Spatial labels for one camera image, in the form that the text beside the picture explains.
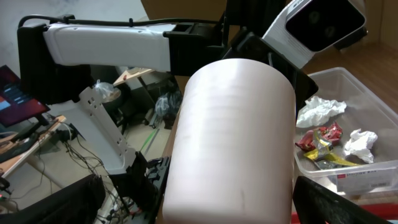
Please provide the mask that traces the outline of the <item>red strawberry candy wrapper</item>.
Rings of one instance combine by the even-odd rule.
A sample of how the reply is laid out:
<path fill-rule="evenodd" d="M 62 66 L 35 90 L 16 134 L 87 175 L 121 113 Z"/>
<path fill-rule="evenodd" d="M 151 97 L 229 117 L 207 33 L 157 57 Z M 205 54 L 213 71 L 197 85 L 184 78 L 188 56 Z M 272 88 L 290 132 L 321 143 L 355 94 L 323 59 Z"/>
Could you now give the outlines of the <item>red strawberry candy wrapper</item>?
<path fill-rule="evenodd" d="M 331 142 L 333 146 L 337 145 L 343 135 L 343 129 L 338 125 L 337 122 L 334 122 L 331 126 L 329 127 L 319 127 L 315 128 L 312 130 L 307 131 L 303 137 L 295 143 L 297 147 L 299 147 L 301 150 L 305 152 L 309 152 L 315 149 L 315 143 L 314 143 L 314 132 L 319 131 L 320 136 Z"/>

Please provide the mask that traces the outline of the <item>large white tissue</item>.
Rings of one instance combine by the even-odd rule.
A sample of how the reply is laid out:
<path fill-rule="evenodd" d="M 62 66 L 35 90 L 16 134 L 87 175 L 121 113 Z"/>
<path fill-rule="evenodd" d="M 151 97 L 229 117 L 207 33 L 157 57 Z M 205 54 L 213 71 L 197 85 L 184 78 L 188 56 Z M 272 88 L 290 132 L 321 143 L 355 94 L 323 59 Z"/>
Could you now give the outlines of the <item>large white tissue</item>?
<path fill-rule="evenodd" d="M 345 112 L 347 104 L 344 101 L 325 100 L 313 96 L 305 101 L 305 106 L 298 112 L 297 128 L 321 126 L 331 117 Z"/>

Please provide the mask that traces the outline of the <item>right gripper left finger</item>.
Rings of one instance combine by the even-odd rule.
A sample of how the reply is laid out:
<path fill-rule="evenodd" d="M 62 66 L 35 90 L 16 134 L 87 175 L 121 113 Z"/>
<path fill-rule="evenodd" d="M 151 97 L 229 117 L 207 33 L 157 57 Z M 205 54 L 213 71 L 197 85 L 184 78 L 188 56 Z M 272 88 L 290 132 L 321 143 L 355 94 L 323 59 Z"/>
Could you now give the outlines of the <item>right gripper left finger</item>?
<path fill-rule="evenodd" d="M 1 224 L 92 224 L 106 193 L 98 175 L 88 175 L 16 213 L 1 215 Z"/>

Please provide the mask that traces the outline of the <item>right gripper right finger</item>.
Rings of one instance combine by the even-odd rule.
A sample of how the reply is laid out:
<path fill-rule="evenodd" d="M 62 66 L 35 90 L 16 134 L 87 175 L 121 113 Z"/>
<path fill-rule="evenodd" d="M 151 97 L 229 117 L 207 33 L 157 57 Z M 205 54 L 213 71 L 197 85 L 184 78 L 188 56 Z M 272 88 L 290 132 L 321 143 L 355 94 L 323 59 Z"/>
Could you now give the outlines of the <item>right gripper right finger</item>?
<path fill-rule="evenodd" d="M 296 180 L 293 203 L 293 223 L 377 224 L 394 220 L 392 203 L 359 206 L 304 176 Z"/>

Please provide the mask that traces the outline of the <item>small white tissue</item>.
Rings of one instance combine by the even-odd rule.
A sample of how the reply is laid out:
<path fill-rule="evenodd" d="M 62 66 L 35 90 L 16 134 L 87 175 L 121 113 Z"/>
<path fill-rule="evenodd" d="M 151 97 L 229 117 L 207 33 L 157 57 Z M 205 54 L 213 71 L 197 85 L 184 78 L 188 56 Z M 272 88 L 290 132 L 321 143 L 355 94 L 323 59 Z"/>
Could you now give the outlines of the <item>small white tissue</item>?
<path fill-rule="evenodd" d="M 372 131 L 356 129 L 351 132 L 350 139 L 345 143 L 343 152 L 346 156 L 354 155 L 365 163 L 372 164 L 374 156 L 371 149 L 377 139 L 377 134 Z"/>

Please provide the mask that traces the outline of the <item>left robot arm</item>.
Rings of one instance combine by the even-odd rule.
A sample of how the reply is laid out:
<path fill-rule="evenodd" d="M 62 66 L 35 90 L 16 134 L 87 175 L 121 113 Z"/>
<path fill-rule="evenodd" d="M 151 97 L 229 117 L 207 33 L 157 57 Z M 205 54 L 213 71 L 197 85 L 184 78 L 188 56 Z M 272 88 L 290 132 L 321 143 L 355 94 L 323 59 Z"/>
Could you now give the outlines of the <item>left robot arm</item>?
<path fill-rule="evenodd" d="M 217 21 L 87 21 L 64 15 L 42 16 L 40 25 L 27 27 L 21 19 L 17 42 L 22 89 L 47 105 L 68 105 L 67 118 L 102 160 L 118 194 L 131 198 L 141 215 L 156 215 L 170 160 L 162 159 L 158 180 L 148 179 L 144 156 L 124 140 L 100 104 L 90 66 L 132 66 L 190 76 L 217 60 L 251 59 L 289 80 L 300 109 L 318 86 L 281 49 L 262 38 L 284 5 L 228 1 Z"/>

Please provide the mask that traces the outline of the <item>pink white cup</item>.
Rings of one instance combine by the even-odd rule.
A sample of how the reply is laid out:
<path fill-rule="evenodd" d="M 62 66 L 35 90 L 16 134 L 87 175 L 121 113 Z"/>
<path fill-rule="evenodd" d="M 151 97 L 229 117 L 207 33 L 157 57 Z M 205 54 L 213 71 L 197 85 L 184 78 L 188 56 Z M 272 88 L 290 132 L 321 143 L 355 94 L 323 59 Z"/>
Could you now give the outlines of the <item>pink white cup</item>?
<path fill-rule="evenodd" d="M 185 87 L 162 214 L 166 223 L 289 223 L 295 93 L 276 69 L 232 58 Z"/>

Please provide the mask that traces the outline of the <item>yellow snack wrapper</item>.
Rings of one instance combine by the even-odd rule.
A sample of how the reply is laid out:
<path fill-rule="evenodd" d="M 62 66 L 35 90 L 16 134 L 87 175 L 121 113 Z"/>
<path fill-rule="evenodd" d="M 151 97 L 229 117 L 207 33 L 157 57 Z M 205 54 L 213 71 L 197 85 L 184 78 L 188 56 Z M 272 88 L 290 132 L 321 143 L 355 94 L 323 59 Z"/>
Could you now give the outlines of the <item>yellow snack wrapper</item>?
<path fill-rule="evenodd" d="M 313 133 L 313 143 L 315 145 L 315 149 L 306 152 L 304 156 L 313 161 L 319 169 L 328 170 L 357 166 L 357 164 L 346 161 L 334 154 L 331 141 L 323 138 L 321 136 L 321 132 L 318 130 Z"/>

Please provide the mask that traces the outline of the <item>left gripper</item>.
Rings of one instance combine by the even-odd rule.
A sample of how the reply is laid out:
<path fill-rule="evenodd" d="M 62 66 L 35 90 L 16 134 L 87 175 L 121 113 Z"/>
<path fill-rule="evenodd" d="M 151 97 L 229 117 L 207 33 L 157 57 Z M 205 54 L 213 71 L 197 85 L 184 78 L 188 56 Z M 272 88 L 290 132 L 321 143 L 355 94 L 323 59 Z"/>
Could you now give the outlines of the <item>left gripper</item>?
<path fill-rule="evenodd" d="M 283 0 L 229 0 L 224 11 L 224 25 L 240 26 L 222 58 L 245 58 L 262 62 L 282 73 L 295 90 L 296 108 L 301 109 L 318 91 L 318 86 L 298 66 L 294 65 L 280 47 L 271 46 L 263 35 L 282 12 Z"/>

